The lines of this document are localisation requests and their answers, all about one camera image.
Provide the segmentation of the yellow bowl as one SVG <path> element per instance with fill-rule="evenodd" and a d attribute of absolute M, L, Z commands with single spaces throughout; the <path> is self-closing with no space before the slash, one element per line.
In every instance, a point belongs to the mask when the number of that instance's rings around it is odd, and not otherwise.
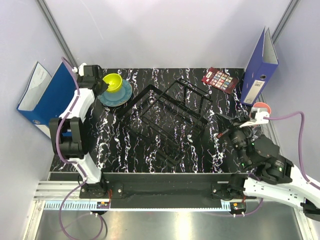
<path fill-rule="evenodd" d="M 117 73 L 107 74 L 102 80 L 107 84 L 107 89 L 105 91 L 108 93 L 116 93 L 123 86 L 123 78 Z"/>

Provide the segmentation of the teal scalloped plate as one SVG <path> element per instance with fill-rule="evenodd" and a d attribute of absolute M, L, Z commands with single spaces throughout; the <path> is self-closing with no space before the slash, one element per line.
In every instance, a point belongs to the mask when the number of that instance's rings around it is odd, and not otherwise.
<path fill-rule="evenodd" d="M 105 91 L 98 96 L 99 101 L 107 107 L 118 107 L 125 104 L 132 96 L 133 89 L 131 84 L 124 80 L 119 91 L 111 93 Z"/>

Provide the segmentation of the pink plastic cup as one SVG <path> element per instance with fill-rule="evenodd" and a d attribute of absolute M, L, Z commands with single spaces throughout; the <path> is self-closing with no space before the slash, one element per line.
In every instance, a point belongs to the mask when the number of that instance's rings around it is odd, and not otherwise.
<path fill-rule="evenodd" d="M 256 102 L 253 106 L 253 108 L 263 108 L 263 109 L 266 109 L 266 111 L 271 114 L 272 110 L 270 108 L 270 106 L 265 103 L 265 102 Z"/>

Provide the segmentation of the black wire dish rack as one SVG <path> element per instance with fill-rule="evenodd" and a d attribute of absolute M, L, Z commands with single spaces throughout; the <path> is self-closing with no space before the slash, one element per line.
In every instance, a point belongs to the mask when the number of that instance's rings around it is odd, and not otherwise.
<path fill-rule="evenodd" d="M 143 141 L 171 166 L 178 165 L 208 124 L 211 96 L 186 79 L 165 90 L 149 84 L 118 114 L 129 134 Z"/>

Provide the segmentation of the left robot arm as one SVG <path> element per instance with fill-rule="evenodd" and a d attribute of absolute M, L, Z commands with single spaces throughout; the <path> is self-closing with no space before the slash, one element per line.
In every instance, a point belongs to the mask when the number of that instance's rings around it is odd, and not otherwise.
<path fill-rule="evenodd" d="M 108 84 L 103 82 L 103 70 L 96 64 L 83 63 L 69 72 L 75 84 L 73 97 L 63 113 L 49 121 L 53 152 L 81 176 L 81 198 L 103 198 L 108 184 L 90 155 L 85 120 L 97 95 L 107 90 Z"/>

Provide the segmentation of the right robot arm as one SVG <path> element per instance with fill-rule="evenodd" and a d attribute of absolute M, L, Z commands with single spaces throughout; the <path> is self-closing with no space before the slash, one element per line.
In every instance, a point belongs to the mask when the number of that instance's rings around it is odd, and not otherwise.
<path fill-rule="evenodd" d="M 297 210 L 312 220 L 320 220 L 320 184 L 280 154 L 280 147 L 264 134 L 256 139 L 250 130 L 268 124 L 272 117 L 266 108 L 255 107 L 250 115 L 231 118 L 216 114 L 218 139 L 230 140 L 237 153 L 239 166 L 254 171 L 251 176 L 233 173 L 220 197 L 258 197 L 269 199 Z"/>

